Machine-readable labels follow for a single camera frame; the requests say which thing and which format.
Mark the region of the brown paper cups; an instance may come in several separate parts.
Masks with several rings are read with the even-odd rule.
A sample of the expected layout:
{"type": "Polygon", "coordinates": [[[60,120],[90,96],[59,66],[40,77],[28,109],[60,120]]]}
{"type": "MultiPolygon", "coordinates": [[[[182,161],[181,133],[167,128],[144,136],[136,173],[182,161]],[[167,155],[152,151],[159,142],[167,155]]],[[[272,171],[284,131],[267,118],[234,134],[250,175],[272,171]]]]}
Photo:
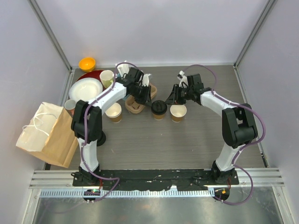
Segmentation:
{"type": "Polygon", "coordinates": [[[110,120],[114,123],[118,123],[122,119],[122,108],[118,103],[114,103],[111,107],[109,107],[105,114],[110,118],[110,120]]]}

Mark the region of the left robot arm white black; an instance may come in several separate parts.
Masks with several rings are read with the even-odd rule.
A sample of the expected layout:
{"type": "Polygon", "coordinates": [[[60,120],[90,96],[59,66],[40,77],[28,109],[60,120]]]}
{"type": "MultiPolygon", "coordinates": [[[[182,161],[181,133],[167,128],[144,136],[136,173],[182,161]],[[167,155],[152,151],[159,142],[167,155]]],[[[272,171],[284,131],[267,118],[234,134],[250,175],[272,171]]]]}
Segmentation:
{"type": "Polygon", "coordinates": [[[102,115],[128,95],[133,96],[139,104],[151,106],[150,79],[150,74],[144,74],[136,67],[120,70],[113,77],[112,84],[95,99],[76,103],[71,129],[80,147],[80,165],[78,171],[72,173],[74,186],[95,186],[100,182],[97,147],[106,141],[102,115]]]}

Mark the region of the black lid stack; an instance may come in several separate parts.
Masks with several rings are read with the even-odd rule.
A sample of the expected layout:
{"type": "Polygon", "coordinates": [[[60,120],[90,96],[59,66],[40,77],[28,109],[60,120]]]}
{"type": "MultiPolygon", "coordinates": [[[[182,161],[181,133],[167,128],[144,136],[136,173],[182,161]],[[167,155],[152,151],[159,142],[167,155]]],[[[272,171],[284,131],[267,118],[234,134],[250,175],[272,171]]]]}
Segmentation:
{"type": "Polygon", "coordinates": [[[99,146],[102,146],[104,143],[105,143],[105,141],[106,141],[106,135],[105,135],[105,133],[102,131],[101,132],[101,134],[100,134],[100,137],[97,139],[97,146],[99,147],[99,146]]]}

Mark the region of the lidded brown paper cup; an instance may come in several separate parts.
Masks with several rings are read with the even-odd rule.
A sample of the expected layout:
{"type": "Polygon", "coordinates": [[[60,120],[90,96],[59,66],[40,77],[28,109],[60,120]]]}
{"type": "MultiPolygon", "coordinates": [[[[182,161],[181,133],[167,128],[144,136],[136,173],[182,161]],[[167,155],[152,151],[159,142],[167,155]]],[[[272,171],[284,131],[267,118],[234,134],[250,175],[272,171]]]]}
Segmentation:
{"type": "Polygon", "coordinates": [[[155,114],[153,114],[153,117],[154,117],[154,119],[156,119],[156,120],[161,120],[161,119],[164,118],[164,116],[165,116],[165,114],[163,114],[163,115],[155,115],[155,114]]]}

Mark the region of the black cup lid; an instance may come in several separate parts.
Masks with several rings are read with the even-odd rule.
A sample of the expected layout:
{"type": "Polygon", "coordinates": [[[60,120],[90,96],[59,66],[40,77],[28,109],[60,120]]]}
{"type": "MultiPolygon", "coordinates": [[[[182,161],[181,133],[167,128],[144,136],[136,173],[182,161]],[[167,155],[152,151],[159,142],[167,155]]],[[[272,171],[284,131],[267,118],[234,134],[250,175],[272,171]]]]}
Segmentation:
{"type": "Polygon", "coordinates": [[[155,115],[163,115],[167,112],[167,104],[162,100],[156,100],[151,105],[151,112],[155,115]]]}

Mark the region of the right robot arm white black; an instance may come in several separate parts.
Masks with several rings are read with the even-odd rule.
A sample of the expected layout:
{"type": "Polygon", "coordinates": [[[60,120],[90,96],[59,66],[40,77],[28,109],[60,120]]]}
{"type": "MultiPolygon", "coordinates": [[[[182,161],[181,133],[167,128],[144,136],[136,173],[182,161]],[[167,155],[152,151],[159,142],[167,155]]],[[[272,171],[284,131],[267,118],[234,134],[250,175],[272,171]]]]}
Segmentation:
{"type": "Polygon", "coordinates": [[[221,117],[224,146],[212,164],[211,179],[216,184],[225,183],[235,170],[234,162],[241,148],[250,144],[258,135],[251,106],[233,103],[221,98],[211,88],[205,88],[200,74],[179,74],[178,78],[180,83],[173,86],[165,101],[167,105],[183,105],[187,100],[192,100],[221,117]]]}

